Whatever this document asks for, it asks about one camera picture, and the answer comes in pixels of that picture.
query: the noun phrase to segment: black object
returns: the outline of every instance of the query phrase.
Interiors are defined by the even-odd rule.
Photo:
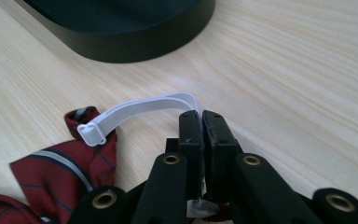
[[[236,224],[358,223],[357,199],[338,189],[319,189],[312,199],[295,193],[267,160],[242,152],[221,115],[203,112],[204,138],[195,111],[179,120],[179,138],[167,140],[145,183],[127,194],[114,187],[90,192],[70,223],[183,224],[186,200],[200,196],[204,168],[205,199],[229,204]],[[112,204],[101,197],[111,191],[117,193]],[[104,208],[96,209],[95,202]]]
[[[193,39],[215,0],[15,0],[78,54],[133,63],[169,53]]]

